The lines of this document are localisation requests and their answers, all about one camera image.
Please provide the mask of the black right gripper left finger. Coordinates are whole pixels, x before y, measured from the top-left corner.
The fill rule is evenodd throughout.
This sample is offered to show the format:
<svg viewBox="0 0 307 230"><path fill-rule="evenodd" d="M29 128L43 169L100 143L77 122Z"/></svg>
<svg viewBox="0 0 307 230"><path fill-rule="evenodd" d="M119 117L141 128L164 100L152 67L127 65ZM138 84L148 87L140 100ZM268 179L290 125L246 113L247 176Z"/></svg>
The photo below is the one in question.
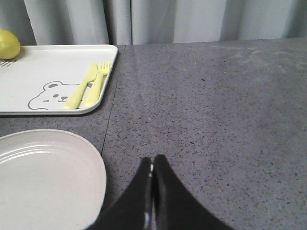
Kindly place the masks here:
<svg viewBox="0 0 307 230"><path fill-rule="evenodd" d="M89 230L150 230L152 223L152 163L141 163L128 187L109 209L102 212Z"/></svg>

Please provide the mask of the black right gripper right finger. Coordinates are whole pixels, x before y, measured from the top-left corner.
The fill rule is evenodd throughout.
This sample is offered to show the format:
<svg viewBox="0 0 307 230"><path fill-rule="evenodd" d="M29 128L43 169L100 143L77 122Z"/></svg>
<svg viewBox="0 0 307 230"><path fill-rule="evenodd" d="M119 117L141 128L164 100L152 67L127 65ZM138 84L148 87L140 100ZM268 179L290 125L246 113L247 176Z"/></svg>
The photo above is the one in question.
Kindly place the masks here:
<svg viewBox="0 0 307 230"><path fill-rule="evenodd" d="M185 188L165 155L153 163L154 207L158 230L231 230Z"/></svg>

